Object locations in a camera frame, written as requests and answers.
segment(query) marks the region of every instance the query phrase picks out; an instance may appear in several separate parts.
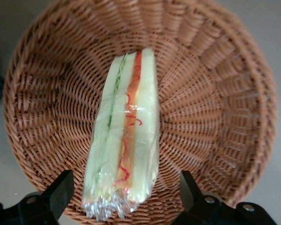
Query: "metal screw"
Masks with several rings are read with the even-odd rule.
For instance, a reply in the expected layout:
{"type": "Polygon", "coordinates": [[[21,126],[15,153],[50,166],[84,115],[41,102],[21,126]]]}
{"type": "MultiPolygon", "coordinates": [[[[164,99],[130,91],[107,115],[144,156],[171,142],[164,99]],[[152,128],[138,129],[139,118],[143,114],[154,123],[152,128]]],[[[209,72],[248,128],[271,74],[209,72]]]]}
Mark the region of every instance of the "metal screw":
{"type": "Polygon", "coordinates": [[[215,203],[215,200],[214,200],[214,198],[212,198],[212,197],[206,197],[206,198],[205,198],[205,201],[206,201],[207,203],[210,203],[210,204],[215,203]]]}
{"type": "Polygon", "coordinates": [[[244,208],[245,210],[247,210],[248,212],[254,212],[254,211],[255,211],[254,207],[251,206],[250,204],[245,204],[245,205],[243,205],[243,208],[244,208]]]}
{"type": "Polygon", "coordinates": [[[33,197],[30,197],[29,199],[27,199],[26,203],[30,204],[30,203],[34,203],[35,201],[36,201],[36,197],[33,196],[33,197]]]}

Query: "gray surface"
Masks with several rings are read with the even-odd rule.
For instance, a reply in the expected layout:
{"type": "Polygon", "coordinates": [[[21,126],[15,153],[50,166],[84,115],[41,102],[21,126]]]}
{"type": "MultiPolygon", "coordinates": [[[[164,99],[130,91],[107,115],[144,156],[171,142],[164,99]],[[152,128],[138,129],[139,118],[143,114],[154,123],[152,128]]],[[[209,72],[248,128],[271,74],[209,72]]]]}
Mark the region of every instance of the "gray surface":
{"type": "MultiPolygon", "coordinates": [[[[15,45],[33,18],[50,0],[0,0],[0,64],[3,73],[15,45]]],[[[219,0],[237,14],[263,50],[277,82],[279,95],[278,135],[274,153],[260,183],[247,201],[263,206],[281,225],[281,0],[219,0]]],[[[17,164],[6,137],[0,102],[0,202],[16,204],[35,191],[17,164]]],[[[77,224],[65,216],[62,225],[77,224]]]]}

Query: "wicker basket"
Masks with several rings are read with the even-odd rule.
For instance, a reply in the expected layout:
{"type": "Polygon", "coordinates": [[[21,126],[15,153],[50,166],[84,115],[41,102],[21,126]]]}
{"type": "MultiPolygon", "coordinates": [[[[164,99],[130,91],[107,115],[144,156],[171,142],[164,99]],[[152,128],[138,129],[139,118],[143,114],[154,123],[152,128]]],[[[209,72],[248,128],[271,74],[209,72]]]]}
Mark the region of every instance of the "wicker basket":
{"type": "Polygon", "coordinates": [[[140,208],[108,224],[168,224],[183,210],[179,173],[233,206],[260,179],[275,136],[273,76],[239,20],[208,0],[57,0],[32,23],[4,90],[7,134],[39,190],[74,171],[65,214],[81,209],[95,115],[115,55],[151,46],[161,115],[160,172],[140,208]]]}

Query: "basket weave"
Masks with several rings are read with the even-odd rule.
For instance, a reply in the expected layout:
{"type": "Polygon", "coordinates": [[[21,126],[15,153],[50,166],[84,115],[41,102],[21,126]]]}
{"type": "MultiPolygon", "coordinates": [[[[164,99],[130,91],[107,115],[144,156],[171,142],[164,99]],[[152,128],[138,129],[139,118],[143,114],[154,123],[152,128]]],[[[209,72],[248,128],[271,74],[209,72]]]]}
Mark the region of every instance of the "basket weave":
{"type": "Polygon", "coordinates": [[[4,90],[7,134],[22,170],[45,189],[65,169],[81,210],[95,115],[115,55],[151,46],[161,116],[152,197],[108,224],[168,224],[183,210],[179,173],[233,206],[260,179],[275,136],[273,76],[239,20],[208,0],[57,0],[32,23],[4,90]]]}

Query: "wrapped sandwich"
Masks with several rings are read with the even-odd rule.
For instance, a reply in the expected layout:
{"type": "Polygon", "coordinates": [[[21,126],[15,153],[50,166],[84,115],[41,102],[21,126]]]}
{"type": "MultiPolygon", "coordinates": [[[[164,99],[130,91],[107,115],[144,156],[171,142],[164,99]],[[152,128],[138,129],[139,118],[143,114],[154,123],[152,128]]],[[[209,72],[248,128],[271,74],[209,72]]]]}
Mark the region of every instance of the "wrapped sandwich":
{"type": "Polygon", "coordinates": [[[137,209],[159,165],[159,105],[154,53],[115,57],[104,85],[85,171],[87,217],[106,220],[137,209]]]}

